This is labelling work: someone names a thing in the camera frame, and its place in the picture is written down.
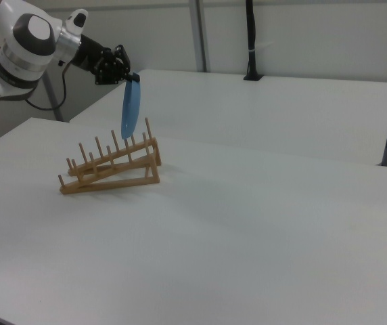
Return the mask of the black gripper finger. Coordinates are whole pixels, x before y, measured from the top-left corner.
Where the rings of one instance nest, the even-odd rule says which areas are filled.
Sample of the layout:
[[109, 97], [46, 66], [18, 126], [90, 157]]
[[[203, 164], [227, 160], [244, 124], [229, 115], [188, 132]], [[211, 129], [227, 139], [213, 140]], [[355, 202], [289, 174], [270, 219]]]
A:
[[140, 82], [140, 76], [131, 70], [131, 61], [123, 45], [118, 45], [114, 49], [115, 75], [118, 81], [126, 80], [130, 82]]
[[95, 84], [96, 85], [117, 85], [120, 82], [124, 81], [125, 78], [114, 75], [96, 75]]

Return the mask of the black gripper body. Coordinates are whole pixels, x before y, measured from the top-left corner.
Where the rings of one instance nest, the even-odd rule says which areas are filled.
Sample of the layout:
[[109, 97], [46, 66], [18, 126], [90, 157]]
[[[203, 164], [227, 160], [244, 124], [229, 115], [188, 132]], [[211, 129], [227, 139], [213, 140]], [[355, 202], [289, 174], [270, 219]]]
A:
[[114, 49], [104, 47], [97, 41], [82, 35], [72, 64], [90, 72], [93, 76], [103, 74], [115, 76]]

